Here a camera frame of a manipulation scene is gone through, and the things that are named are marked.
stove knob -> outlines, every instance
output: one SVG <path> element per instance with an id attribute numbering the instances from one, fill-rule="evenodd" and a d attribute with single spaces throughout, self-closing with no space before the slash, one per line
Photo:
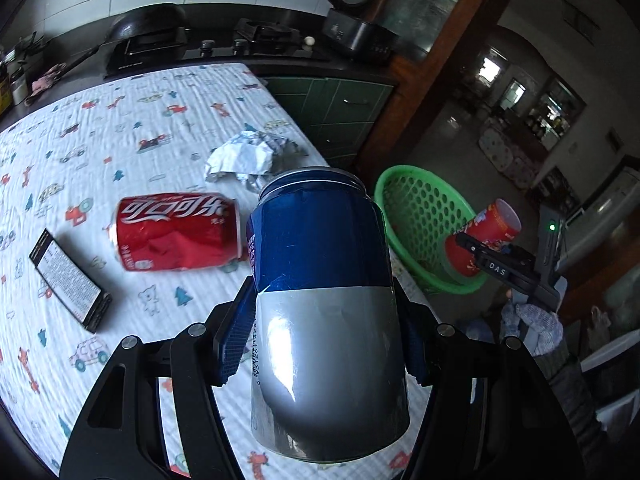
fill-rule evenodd
<path id="1" fill-rule="evenodd" d="M 234 56 L 244 56 L 249 47 L 249 42 L 244 38 L 237 38 L 234 40 Z"/>
<path id="2" fill-rule="evenodd" d="M 216 47 L 216 42 L 213 40 L 204 40 L 200 44 L 200 57 L 211 57 L 213 55 L 213 49 Z"/>

bottle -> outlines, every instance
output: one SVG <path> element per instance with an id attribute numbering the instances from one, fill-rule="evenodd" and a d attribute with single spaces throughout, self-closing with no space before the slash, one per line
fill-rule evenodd
<path id="1" fill-rule="evenodd" d="M 0 115 L 11 106 L 13 98 L 4 60 L 0 60 Z"/>

hand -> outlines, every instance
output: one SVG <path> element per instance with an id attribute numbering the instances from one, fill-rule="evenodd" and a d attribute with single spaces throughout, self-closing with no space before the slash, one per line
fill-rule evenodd
<path id="1" fill-rule="evenodd" d="M 566 279 L 560 278 L 555 286 L 560 292 L 560 301 L 566 292 Z M 529 349 L 532 355 L 547 354 L 558 347 L 564 336 L 562 324 L 555 312 L 546 312 L 541 308 L 524 303 L 526 296 L 514 291 L 507 291 L 508 301 L 502 309 L 502 325 L 500 327 L 500 340 L 507 336 L 520 337 L 519 324 L 523 321 L 530 330 L 538 334 L 536 347 Z"/>

blue and silver can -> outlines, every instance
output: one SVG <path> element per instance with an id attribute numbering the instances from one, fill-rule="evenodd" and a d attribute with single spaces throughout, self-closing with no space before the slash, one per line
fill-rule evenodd
<path id="1" fill-rule="evenodd" d="M 257 288 L 252 430 L 309 462 L 345 462 L 409 425 L 385 227 L 352 174 L 283 173 L 247 224 Z"/>

can lid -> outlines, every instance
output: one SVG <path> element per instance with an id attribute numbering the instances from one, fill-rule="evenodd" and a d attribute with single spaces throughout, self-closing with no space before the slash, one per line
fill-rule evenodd
<path id="1" fill-rule="evenodd" d="M 263 198 L 276 189 L 288 184 L 309 180 L 309 173 L 317 173 L 321 180 L 327 179 L 331 182 L 335 182 L 336 184 L 345 184 L 346 186 L 355 187 L 365 194 L 367 192 L 362 181 L 353 173 L 349 173 L 348 171 L 340 170 L 338 168 L 330 168 L 329 166 L 306 166 L 305 168 L 296 168 L 295 170 L 284 171 L 279 174 L 264 187 L 260 193 L 258 202 L 261 202 Z"/>

